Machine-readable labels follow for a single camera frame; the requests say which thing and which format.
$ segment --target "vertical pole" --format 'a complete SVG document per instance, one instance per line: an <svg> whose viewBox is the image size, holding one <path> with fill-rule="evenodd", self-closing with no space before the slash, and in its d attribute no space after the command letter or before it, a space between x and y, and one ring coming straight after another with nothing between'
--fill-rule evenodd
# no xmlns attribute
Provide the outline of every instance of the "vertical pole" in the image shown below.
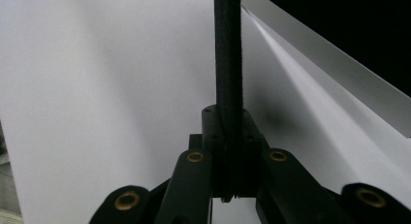
<svg viewBox="0 0 411 224"><path fill-rule="evenodd" d="M226 137L227 191L237 193L243 161L240 0L214 0L217 109Z"/></svg>

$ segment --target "black plastic part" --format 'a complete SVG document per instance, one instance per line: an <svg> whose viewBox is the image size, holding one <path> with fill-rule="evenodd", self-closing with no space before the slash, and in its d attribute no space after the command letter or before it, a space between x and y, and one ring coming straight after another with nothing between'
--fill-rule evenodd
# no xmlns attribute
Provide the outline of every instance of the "black plastic part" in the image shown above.
<svg viewBox="0 0 411 224"><path fill-rule="evenodd" d="M188 149L202 149L203 148L203 136L201 134L190 135L188 142Z"/></svg>
<svg viewBox="0 0 411 224"><path fill-rule="evenodd" d="M116 199L126 192L135 192L139 195L139 202L128 210L119 210L115 207ZM105 199L91 218L90 224L139 224L143 222L143 215L148 204L149 193L145 188L138 186L125 186L119 188Z"/></svg>
<svg viewBox="0 0 411 224"><path fill-rule="evenodd" d="M354 223L332 196L286 150L263 150L262 180L263 195L270 196L278 205L286 223Z"/></svg>
<svg viewBox="0 0 411 224"><path fill-rule="evenodd" d="M229 173L226 160L226 139L220 116L215 105L202 111L203 149L212 154L212 188L213 197L222 198L226 203L234 196L229 187L226 175Z"/></svg>
<svg viewBox="0 0 411 224"><path fill-rule="evenodd" d="M261 150L266 146L264 137L257 129L253 118L247 110L242 110L243 125L242 147L237 148L237 166L230 167L226 138L216 106L209 106L202 112L203 148L211 152L213 197L222 198L228 203L233 196L255 197L260 179L259 170ZM231 178L236 174L237 183Z"/></svg>
<svg viewBox="0 0 411 224"><path fill-rule="evenodd" d="M355 183L344 186L341 202L360 223L411 223L411 211L376 187Z"/></svg>
<svg viewBox="0 0 411 224"><path fill-rule="evenodd" d="M280 209L265 186L256 197L256 210L262 224L286 224Z"/></svg>
<svg viewBox="0 0 411 224"><path fill-rule="evenodd" d="M197 155L190 161L191 153ZM179 156L156 224L210 222L211 162L211 154L201 149L189 149Z"/></svg>
<svg viewBox="0 0 411 224"><path fill-rule="evenodd" d="M145 208L143 222L144 224L154 223L157 212L160 209L161 203L163 202L164 194L166 194L167 187L170 180L167 179L162 184L158 185L156 188L150 191L150 199L148 205Z"/></svg>

